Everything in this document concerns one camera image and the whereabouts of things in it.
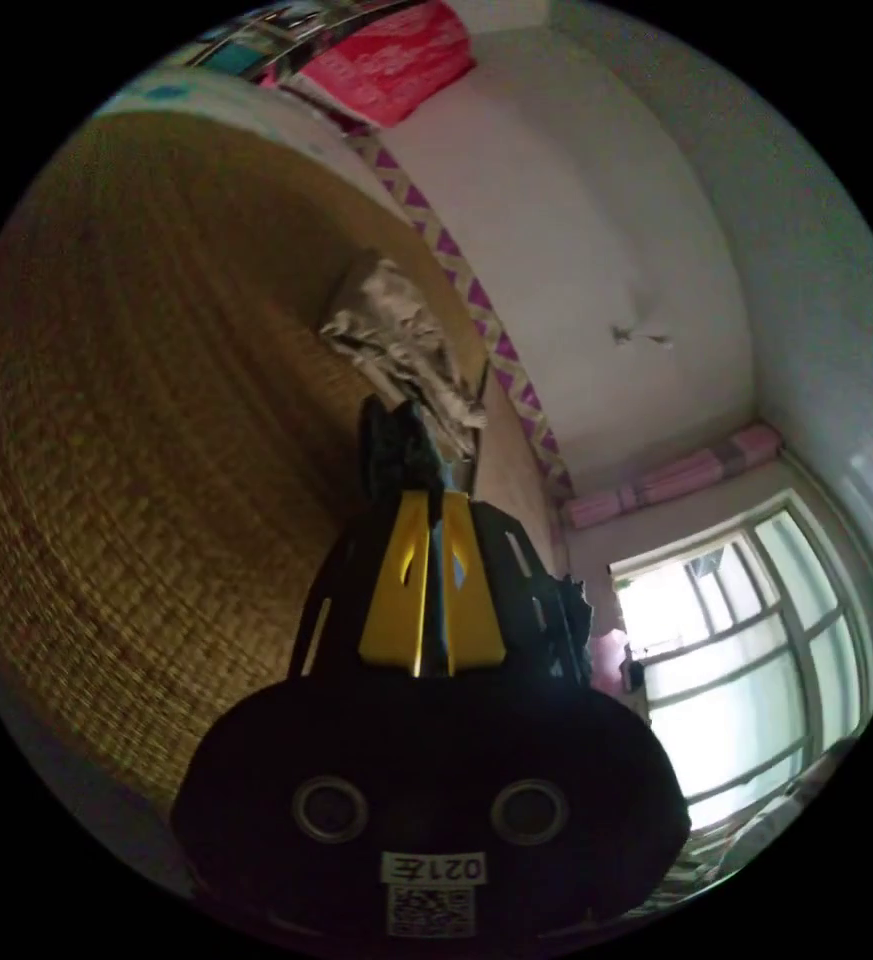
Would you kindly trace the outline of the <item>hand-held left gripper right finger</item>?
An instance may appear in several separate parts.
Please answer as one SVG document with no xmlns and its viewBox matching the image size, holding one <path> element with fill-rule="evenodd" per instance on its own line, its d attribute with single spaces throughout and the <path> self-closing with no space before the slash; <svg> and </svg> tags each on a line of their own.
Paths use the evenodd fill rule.
<svg viewBox="0 0 873 960">
<path fill-rule="evenodd" d="M 448 669 L 496 668 L 505 660 L 505 646 L 464 493 L 443 494 L 441 551 Z"/>
</svg>

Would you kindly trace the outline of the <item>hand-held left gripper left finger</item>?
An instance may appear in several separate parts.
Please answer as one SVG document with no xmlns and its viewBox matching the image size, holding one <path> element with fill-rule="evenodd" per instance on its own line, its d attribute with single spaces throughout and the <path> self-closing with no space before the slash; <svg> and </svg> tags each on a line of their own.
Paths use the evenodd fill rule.
<svg viewBox="0 0 873 960">
<path fill-rule="evenodd" d="M 428 495 L 404 492 L 359 642 L 363 663 L 421 670 L 430 540 Z"/>
</svg>

